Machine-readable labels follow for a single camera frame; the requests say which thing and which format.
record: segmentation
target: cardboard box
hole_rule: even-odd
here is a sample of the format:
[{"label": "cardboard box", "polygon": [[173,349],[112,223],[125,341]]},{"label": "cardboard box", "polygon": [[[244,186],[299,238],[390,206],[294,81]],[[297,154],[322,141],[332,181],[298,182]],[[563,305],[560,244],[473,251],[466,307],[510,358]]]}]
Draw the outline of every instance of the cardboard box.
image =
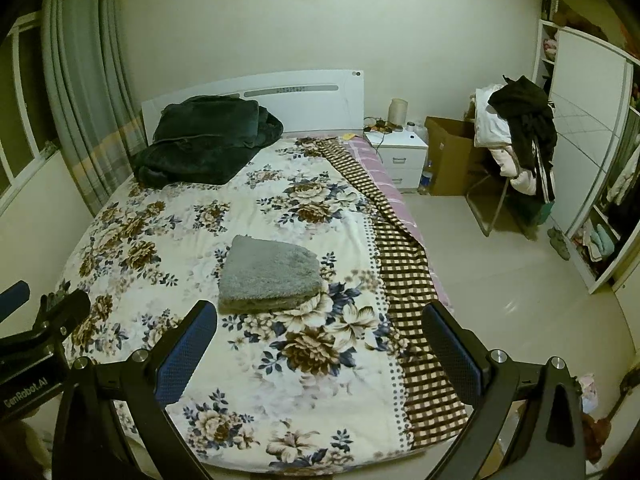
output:
[{"label": "cardboard box", "polygon": [[433,172],[432,195],[464,195],[483,174],[482,160],[488,150],[474,147],[474,124],[467,121],[427,117],[429,160]]}]

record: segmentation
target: gray towel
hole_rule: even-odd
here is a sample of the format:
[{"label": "gray towel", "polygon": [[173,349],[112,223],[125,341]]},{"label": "gray towel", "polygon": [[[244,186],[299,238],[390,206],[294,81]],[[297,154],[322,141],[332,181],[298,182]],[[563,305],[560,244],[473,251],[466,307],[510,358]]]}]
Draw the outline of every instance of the gray towel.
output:
[{"label": "gray towel", "polygon": [[320,263],[304,247],[238,235],[218,288],[221,308],[247,313],[296,308],[320,292]]}]

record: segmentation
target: floor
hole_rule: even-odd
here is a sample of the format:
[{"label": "floor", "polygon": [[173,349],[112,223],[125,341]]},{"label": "floor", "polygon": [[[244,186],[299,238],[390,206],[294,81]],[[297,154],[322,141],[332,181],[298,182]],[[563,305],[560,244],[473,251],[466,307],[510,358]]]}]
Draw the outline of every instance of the floor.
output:
[{"label": "floor", "polygon": [[[487,348],[501,348],[515,360],[544,363],[559,355],[572,374],[593,373],[600,401],[593,415],[604,416],[635,354],[612,291],[590,296],[573,264],[549,245],[545,228],[536,241],[527,240],[503,214],[486,238],[461,196],[404,198],[460,325],[473,330]],[[340,478],[421,480],[449,446],[450,442],[442,443]],[[228,470],[212,473],[225,480],[249,476]]]}]

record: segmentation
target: white nightstand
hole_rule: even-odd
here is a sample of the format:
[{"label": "white nightstand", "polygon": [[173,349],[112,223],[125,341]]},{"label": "white nightstand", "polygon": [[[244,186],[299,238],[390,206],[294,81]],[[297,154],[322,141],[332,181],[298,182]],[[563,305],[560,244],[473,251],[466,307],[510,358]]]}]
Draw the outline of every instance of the white nightstand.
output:
[{"label": "white nightstand", "polygon": [[428,146],[424,141],[407,130],[386,135],[369,132],[365,137],[378,149],[382,165],[394,185],[400,190],[417,189],[427,157]]}]

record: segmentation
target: gray curtain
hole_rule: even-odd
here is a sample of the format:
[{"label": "gray curtain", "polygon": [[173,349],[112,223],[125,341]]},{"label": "gray curtain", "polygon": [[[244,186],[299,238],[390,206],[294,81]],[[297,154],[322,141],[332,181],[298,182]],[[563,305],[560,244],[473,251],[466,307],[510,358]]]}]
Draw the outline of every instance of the gray curtain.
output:
[{"label": "gray curtain", "polygon": [[123,69],[118,0],[44,0],[47,94],[63,155],[92,213],[146,146]]}]

